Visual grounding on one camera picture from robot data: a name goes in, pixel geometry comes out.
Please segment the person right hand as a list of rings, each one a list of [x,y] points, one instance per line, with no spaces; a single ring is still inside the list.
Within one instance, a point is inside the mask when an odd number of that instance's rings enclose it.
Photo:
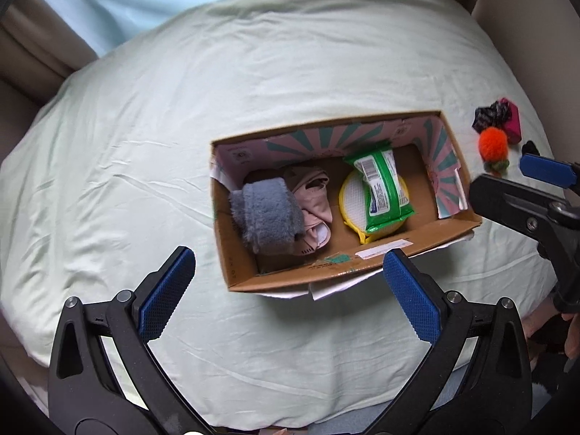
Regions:
[[[558,311],[552,295],[525,316],[522,325],[532,369],[539,363],[541,355],[550,349],[568,359],[578,359],[579,313]]]

